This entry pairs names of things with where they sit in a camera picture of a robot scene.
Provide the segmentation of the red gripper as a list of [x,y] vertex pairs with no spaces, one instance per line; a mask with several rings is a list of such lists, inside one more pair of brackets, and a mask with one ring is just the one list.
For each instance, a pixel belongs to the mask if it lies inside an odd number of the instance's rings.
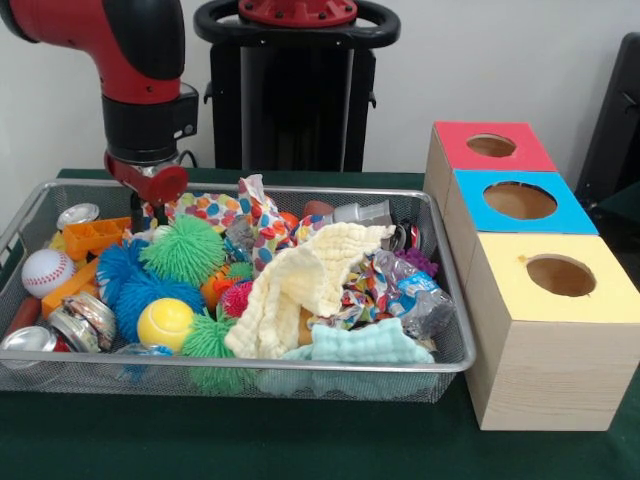
[[115,180],[133,191],[130,197],[133,234],[144,230],[141,199],[151,205],[157,205],[153,207],[157,226],[168,225],[164,204],[176,201],[188,185],[187,171],[179,164],[177,156],[161,162],[138,165],[126,163],[106,152],[104,165]]

